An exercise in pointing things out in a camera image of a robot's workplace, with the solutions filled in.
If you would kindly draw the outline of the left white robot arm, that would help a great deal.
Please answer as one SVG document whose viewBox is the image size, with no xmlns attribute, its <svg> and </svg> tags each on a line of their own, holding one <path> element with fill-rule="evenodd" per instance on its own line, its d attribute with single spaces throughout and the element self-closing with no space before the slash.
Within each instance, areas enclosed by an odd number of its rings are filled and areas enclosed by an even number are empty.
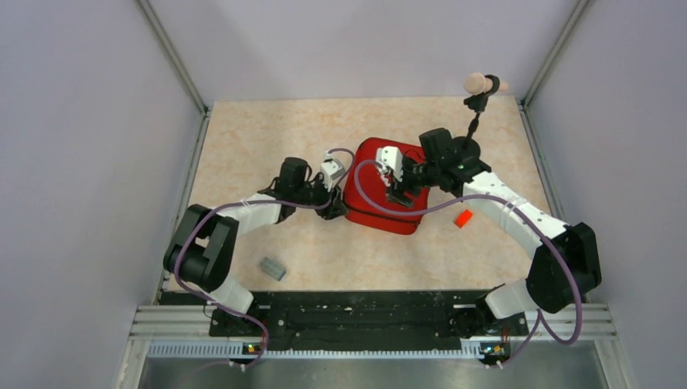
<svg viewBox="0 0 687 389">
<path fill-rule="evenodd" d="M 298 208 L 313 209 L 324 220 L 347 213 L 339 187 L 342 162 L 327 156 L 314 172 L 308 162 L 287 157 L 271 184 L 226 207 L 189 206 L 163 257 L 163 267 L 184 284 L 231 310 L 229 325 L 241 335 L 255 332 L 260 314 L 253 294 L 230 274 L 236 240 L 255 229 L 278 224 Z"/>
</svg>

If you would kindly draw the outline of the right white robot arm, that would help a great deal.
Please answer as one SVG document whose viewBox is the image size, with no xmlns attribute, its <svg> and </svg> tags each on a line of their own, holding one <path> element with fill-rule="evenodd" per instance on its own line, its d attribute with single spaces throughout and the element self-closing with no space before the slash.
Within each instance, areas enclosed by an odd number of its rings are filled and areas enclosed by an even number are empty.
<svg viewBox="0 0 687 389">
<path fill-rule="evenodd" d="M 602 281 L 593 229 L 568 224 L 541 211 L 511 190 L 480 158 L 470 136 L 452 137 L 437 128 L 419 137 L 423 159 L 413 160 L 395 146 L 377 150 L 375 160 L 386 184 L 387 198 L 411 207 L 424 188 L 437 187 L 496 222 L 531 259 L 527 276 L 487 293 L 478 302 L 476 326 L 498 333 L 508 318 L 528 310 L 556 313 Z"/>
</svg>

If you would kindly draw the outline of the red black medicine kit bag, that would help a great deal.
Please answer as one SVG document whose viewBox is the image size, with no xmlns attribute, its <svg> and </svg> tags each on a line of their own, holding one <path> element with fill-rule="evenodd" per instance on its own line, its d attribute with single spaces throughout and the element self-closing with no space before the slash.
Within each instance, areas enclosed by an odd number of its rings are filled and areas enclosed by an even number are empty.
<svg viewBox="0 0 687 389">
<path fill-rule="evenodd" d="M 415 162 L 422 162 L 425 159 L 425 154 L 418 145 L 375 137 L 364 140 L 356 150 L 353 166 L 350 169 L 343 190 L 342 200 L 348 210 L 345 219 L 355 224 L 388 233 L 411 235 L 420 226 L 421 216 L 394 216 L 380 212 L 363 199 L 354 182 L 354 172 L 360 162 L 373 160 L 376 157 L 376 151 L 386 146 L 397 147 L 404 156 L 410 157 Z M 359 181 L 363 191 L 375 203 L 398 212 L 408 212 L 410 210 L 408 207 L 387 201 L 386 186 L 375 166 L 366 165 L 363 167 L 359 173 Z"/>
</svg>

